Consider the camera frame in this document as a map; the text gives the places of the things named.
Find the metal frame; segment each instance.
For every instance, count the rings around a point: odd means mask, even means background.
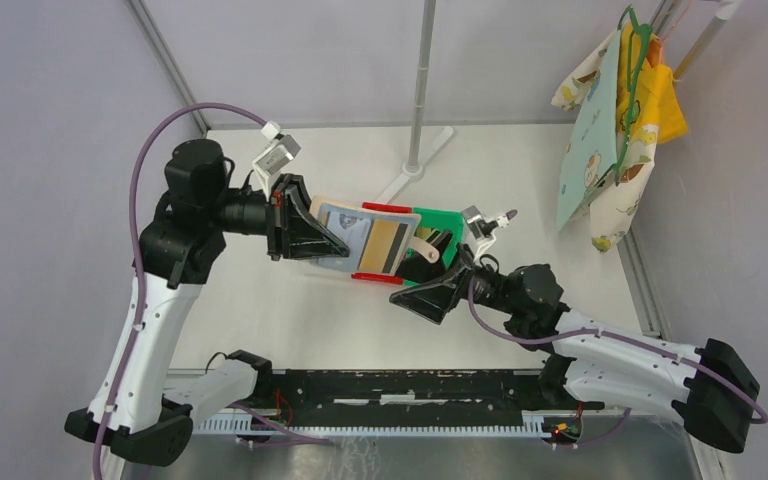
[[[172,52],[169,50],[169,45],[163,40],[163,35],[160,34],[160,30],[157,28],[157,24],[154,23],[154,19],[151,16],[151,12],[148,11],[143,0],[125,0],[128,7],[131,9],[131,13],[134,14],[134,19],[140,26],[140,30],[146,37],[146,41],[157,60],[160,61],[160,65],[163,67],[166,76],[175,88],[175,92],[178,94],[178,98],[184,106],[196,104],[196,98],[193,95],[193,91],[190,90],[190,86],[187,84],[187,79],[184,78],[184,74],[181,73],[181,68],[178,67],[178,62],[175,61],[175,57],[172,56]],[[192,119],[196,123],[196,128],[202,135],[206,135],[210,130],[210,125],[207,123],[207,119],[201,110],[193,112]]]
[[[722,6],[676,69],[675,78],[677,80],[684,76],[687,70],[692,66],[693,62],[708,47],[708,45],[710,45],[713,38],[719,33],[725,23],[732,17],[742,3],[742,0],[705,1],[717,1]],[[671,20],[681,11],[684,2],[685,0],[662,0],[660,2],[650,22],[656,34],[662,35],[666,28],[672,24]],[[197,103],[186,78],[175,61],[169,46],[163,39],[145,2],[143,0],[126,0],[126,3],[133,13],[140,29],[143,31],[146,41],[160,61],[161,66],[169,78],[170,83],[175,88],[182,103],[185,105]],[[389,201],[407,186],[407,184],[415,179],[421,178],[423,166],[434,158],[454,134],[454,129],[445,127],[443,133],[432,142],[431,148],[428,149],[428,151],[421,152],[422,155],[420,155],[419,146],[425,108],[425,92],[427,88],[431,33],[433,29],[435,8],[436,0],[425,0],[420,43],[420,60],[417,69],[416,92],[414,98],[414,116],[411,124],[410,150],[408,159],[403,166],[403,175],[400,175],[401,178],[405,176],[405,174],[408,174],[408,178],[407,181],[403,182],[403,185],[401,185],[400,188],[396,190],[390,188],[382,193],[377,199],[378,201]],[[194,112],[192,118],[202,135],[206,134],[211,128],[201,112]],[[394,181],[394,185],[398,182],[399,178]],[[382,198],[390,194],[392,194],[390,198]],[[641,319],[641,326],[643,327],[644,333],[650,336],[670,340],[671,335],[669,327],[664,320],[665,317],[663,311],[656,297],[654,285],[652,284],[646,268],[643,252],[633,229],[626,235],[625,241],[620,243],[619,252],[623,260],[623,265],[626,266],[627,269],[626,276],[629,281],[629,287],[631,288],[632,297],[635,302],[635,309]],[[170,370],[169,374],[174,377],[178,372],[180,371]],[[725,480],[731,477],[729,468],[727,467],[727,457],[694,439],[691,439],[691,444],[692,451],[696,456],[704,480]],[[121,476],[124,461],[117,460],[121,459],[118,459],[118,457],[113,455],[108,455],[106,458],[105,471],[112,474],[111,478],[119,478]]]

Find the gray wall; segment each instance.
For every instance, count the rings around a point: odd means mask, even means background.
[[[674,336],[737,347],[768,409],[768,2],[745,2],[679,97],[691,134],[659,149],[635,230]],[[732,460],[768,478],[768,426]]]
[[[198,99],[247,105],[288,125],[410,122],[422,0],[146,3]],[[572,119],[549,100],[628,3],[440,0],[427,119]],[[658,0],[634,3],[648,19]]]
[[[128,182],[180,105],[122,1],[0,1],[0,479],[88,478],[63,433],[113,355],[130,295]],[[171,147],[141,190],[143,223]]]

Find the black cable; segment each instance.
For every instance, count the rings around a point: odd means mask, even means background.
[[[246,188],[249,187],[249,182],[251,181],[251,174],[254,173],[254,170],[249,170],[249,174],[246,175],[246,180],[243,182],[243,188],[242,190],[245,191]]]
[[[495,263],[496,268],[493,273],[499,272],[499,268],[501,267],[501,264],[499,263],[499,259],[497,259],[493,255],[490,255],[489,253],[485,253],[484,255],[482,255],[481,258],[478,259],[478,264],[481,265],[482,267],[489,268],[490,265],[485,263],[484,260],[490,260],[491,262]]]
[[[234,170],[237,169],[237,164],[230,158],[225,159],[226,162],[231,164],[231,168],[228,169],[228,176],[225,179],[225,187],[231,186],[231,177],[234,175]]]
[[[207,375],[207,369],[210,368],[210,364],[213,363],[213,361],[216,360],[216,357],[218,357],[219,355],[222,355],[222,357],[225,360],[228,360],[228,355],[226,355],[225,353],[223,353],[223,352],[216,352],[216,353],[214,353],[213,356],[210,357],[210,360],[207,361],[207,365],[204,366],[204,374],[205,375]]]

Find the patterned fabric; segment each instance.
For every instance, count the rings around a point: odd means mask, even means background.
[[[620,35],[615,33],[600,45],[558,89],[555,100],[566,107],[581,104],[572,139],[561,163],[558,190],[558,230],[598,191],[617,158],[616,108],[617,68]]]
[[[622,31],[619,48],[614,125],[617,152],[622,152],[623,149],[623,125],[629,108],[630,94],[626,83],[626,72],[629,68],[628,50],[631,49],[632,63],[640,53],[640,38],[631,33],[631,26],[626,25]],[[600,252],[610,250],[628,232],[643,190],[655,168],[655,150],[658,144],[667,143],[687,133],[687,123],[676,99],[672,70],[660,63],[660,58],[660,44],[658,39],[654,38],[638,78],[635,102],[632,106],[631,135],[622,167],[618,174],[614,170],[608,172],[607,177],[596,186],[587,199],[592,244]],[[565,80],[564,85],[567,85],[568,81],[569,79]],[[578,95],[573,95],[573,99],[579,96],[580,91]],[[573,135],[572,142],[575,141],[576,137]]]

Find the white pole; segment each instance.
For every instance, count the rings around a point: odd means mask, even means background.
[[[416,72],[416,94],[413,102],[411,143],[408,152],[409,172],[419,171],[419,141],[422,136],[422,116],[425,113],[425,90],[428,86],[428,61],[431,58],[431,31],[434,29],[434,10],[437,0],[425,0],[422,13],[422,37],[419,43],[419,67]]]

